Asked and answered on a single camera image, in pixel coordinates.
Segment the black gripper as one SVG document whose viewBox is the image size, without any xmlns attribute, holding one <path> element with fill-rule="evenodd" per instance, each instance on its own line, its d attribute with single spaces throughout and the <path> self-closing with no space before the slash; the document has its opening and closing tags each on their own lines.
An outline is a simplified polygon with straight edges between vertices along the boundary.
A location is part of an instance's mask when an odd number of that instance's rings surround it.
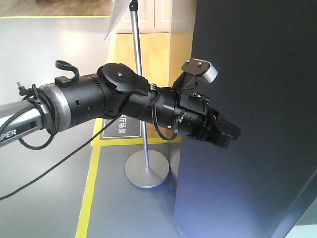
<svg viewBox="0 0 317 238">
<path fill-rule="evenodd" d="M 241 129 L 210 108 L 209 102 L 209 97 L 198 92 L 179 93 L 177 107 L 183 113 L 181 128 L 186 128 L 191 138 L 227 148 L 231 141 L 238 139 Z"/>
</svg>

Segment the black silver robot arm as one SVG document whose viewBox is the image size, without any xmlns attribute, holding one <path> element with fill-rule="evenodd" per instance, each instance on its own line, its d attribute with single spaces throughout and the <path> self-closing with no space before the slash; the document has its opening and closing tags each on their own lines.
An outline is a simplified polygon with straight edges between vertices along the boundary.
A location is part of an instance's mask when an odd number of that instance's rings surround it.
<svg viewBox="0 0 317 238">
<path fill-rule="evenodd" d="M 107 63 L 97 73 L 80 76 L 76 67 L 58 60 L 57 68 L 74 76 L 57 77 L 41 87 L 19 86 L 23 100 L 0 108 L 0 143 L 9 144 L 34 131 L 51 136 L 91 119 L 117 119 L 126 115 L 164 127 L 173 136 L 191 138 L 226 148 L 240 135 L 240 128 L 209 107 L 208 97 L 196 92 L 199 81 L 211 83 L 214 66 L 189 59 L 172 87 L 158 87 L 121 63 Z"/>
</svg>

